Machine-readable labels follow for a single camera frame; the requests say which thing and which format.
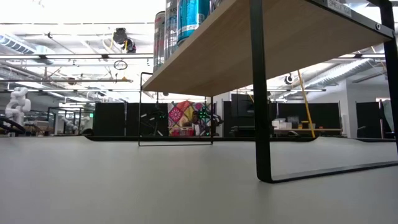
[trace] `shelf underside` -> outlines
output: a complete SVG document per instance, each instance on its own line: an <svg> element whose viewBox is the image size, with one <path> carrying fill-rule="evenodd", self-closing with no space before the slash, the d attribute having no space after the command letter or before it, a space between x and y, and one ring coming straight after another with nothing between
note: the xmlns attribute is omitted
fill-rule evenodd
<svg viewBox="0 0 398 224"><path fill-rule="evenodd" d="M263 11L267 79L390 40L306 0L263 0ZM215 96L250 84L249 1L225 0L143 89Z"/></svg>

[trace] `can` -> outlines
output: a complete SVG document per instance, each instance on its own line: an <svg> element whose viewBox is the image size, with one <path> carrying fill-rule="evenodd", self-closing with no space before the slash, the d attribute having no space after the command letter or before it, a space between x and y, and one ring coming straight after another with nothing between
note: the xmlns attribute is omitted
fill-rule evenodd
<svg viewBox="0 0 398 224"><path fill-rule="evenodd" d="M166 0L164 60L177 49L177 0Z"/></svg>
<svg viewBox="0 0 398 224"><path fill-rule="evenodd" d="M177 45L190 37L207 18L210 10L209 0L177 1Z"/></svg>
<svg viewBox="0 0 398 224"><path fill-rule="evenodd" d="M159 12L155 16L154 37L154 72L164 63L164 22L165 12Z"/></svg>
<svg viewBox="0 0 398 224"><path fill-rule="evenodd" d="M216 8L217 8L218 6L220 6L220 4L221 4L222 1L223 1L223 0L211 0L211 3L210 3L210 11L211 11L211 12L214 12L214 10L216 10Z"/></svg>

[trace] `gray floor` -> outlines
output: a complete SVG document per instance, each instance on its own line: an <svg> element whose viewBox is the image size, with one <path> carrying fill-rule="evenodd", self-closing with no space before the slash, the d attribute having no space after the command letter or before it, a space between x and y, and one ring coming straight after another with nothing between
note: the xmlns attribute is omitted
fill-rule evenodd
<svg viewBox="0 0 398 224"><path fill-rule="evenodd" d="M398 167L270 185L254 143L0 138L0 224L398 223ZM272 144L275 174L397 159L394 143Z"/></svg>

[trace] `colorful quilt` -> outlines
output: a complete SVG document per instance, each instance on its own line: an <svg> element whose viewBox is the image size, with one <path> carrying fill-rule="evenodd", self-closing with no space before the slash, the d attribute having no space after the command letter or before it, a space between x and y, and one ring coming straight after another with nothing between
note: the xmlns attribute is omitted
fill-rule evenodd
<svg viewBox="0 0 398 224"><path fill-rule="evenodd" d="M183 127L187 127L187 129L191 128L192 113L194 111L200 111L202 108L206 108L208 114L210 114L210 103L194 103L188 100L181 103L169 103L170 135L190 135L188 131L183 129ZM210 119L202 119L202 121L206 127L210 127Z"/></svg>

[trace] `white robot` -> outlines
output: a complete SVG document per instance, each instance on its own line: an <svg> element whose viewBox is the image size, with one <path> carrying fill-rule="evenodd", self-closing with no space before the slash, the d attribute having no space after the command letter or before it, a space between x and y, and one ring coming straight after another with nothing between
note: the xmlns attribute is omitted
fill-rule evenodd
<svg viewBox="0 0 398 224"><path fill-rule="evenodd" d="M63 117L61 118L61 120L62 120L63 122L65 122L65 125L66 125L66 126L72 127L72 130L73 130L73 131L76 131L76 130L77 130L77 126L74 125L72 121L67 120L66 117L63 116Z"/></svg>
<svg viewBox="0 0 398 224"><path fill-rule="evenodd" d="M26 98L28 89L17 87L11 93L11 100L6 106L6 117L19 125L24 125L24 116L30 111L30 100Z"/></svg>
<svg viewBox="0 0 398 224"><path fill-rule="evenodd" d="M78 125L79 125L79 120L78 120L78 119L75 121L75 124L73 124L73 121L69 121L69 120L68 120L66 117L64 117L64 116L62 116L61 120L62 120L63 122L65 122L65 124L66 124L67 126L72 127L73 132L75 132L77 129L79 129L79 128L78 128ZM82 117L82 118L81 118L81 120L80 120L80 130L79 130L79 131L81 131L81 129L84 128L86 122L89 121L89 120L90 120L90 117L89 117L89 116L87 116L87 117Z"/></svg>

